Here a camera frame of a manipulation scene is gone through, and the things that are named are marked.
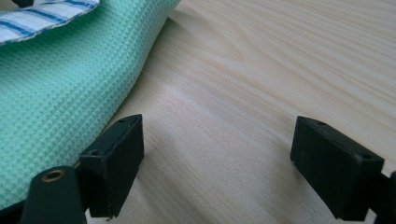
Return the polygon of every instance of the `light wood surface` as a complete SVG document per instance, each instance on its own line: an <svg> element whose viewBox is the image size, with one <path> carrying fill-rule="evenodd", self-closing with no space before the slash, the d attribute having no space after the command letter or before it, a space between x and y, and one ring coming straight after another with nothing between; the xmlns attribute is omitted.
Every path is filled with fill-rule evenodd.
<svg viewBox="0 0 396 224"><path fill-rule="evenodd" d="M393 0L183 0L112 120L143 114L146 157L110 223L342 223L290 161L296 117L388 175L395 71Z"/></svg>

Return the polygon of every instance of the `blue and white striped fabric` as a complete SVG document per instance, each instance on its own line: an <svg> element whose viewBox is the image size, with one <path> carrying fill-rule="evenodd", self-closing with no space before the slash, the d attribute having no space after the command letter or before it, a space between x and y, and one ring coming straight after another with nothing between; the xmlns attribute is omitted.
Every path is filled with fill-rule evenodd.
<svg viewBox="0 0 396 224"><path fill-rule="evenodd" d="M0 45L33 38L90 12L100 0L36 0L31 7L0 14Z"/></svg>

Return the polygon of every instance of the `mint green cloth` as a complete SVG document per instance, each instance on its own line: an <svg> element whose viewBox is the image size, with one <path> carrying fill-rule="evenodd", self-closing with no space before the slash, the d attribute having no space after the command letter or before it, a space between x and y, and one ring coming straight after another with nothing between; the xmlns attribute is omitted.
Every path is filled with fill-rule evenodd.
<svg viewBox="0 0 396 224"><path fill-rule="evenodd" d="M0 209L98 136L178 1L101 0L64 27L0 47Z"/></svg>

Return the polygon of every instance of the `plastic part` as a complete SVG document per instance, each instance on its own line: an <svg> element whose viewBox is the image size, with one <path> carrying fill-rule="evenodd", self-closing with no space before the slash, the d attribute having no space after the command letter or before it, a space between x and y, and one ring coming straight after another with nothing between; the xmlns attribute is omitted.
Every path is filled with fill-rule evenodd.
<svg viewBox="0 0 396 224"><path fill-rule="evenodd" d="M384 159L331 126L298 117L291 160L336 218L363 221Z"/></svg>
<svg viewBox="0 0 396 224"><path fill-rule="evenodd" d="M43 223L86 223L72 167L54 167L33 178L21 224Z"/></svg>
<svg viewBox="0 0 396 224"><path fill-rule="evenodd" d="M34 0L12 0L18 7L31 7Z"/></svg>
<svg viewBox="0 0 396 224"><path fill-rule="evenodd" d="M390 178L381 175L375 182L374 194L370 208L377 214L375 224L396 223L396 172Z"/></svg>
<svg viewBox="0 0 396 224"><path fill-rule="evenodd" d="M80 155L92 217L117 217L144 158L142 116L118 120Z"/></svg>

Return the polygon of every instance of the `screw hole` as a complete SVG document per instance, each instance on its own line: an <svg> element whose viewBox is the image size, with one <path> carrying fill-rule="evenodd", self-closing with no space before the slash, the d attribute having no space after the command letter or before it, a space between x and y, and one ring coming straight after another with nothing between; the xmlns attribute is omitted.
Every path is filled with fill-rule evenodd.
<svg viewBox="0 0 396 224"><path fill-rule="evenodd" d="M98 149L91 150L90 151L90 155L98 156L99 155L99 150Z"/></svg>
<svg viewBox="0 0 396 224"><path fill-rule="evenodd" d="M41 177L41 180L44 182L53 182L55 180L59 180L64 176L64 170L53 170Z"/></svg>

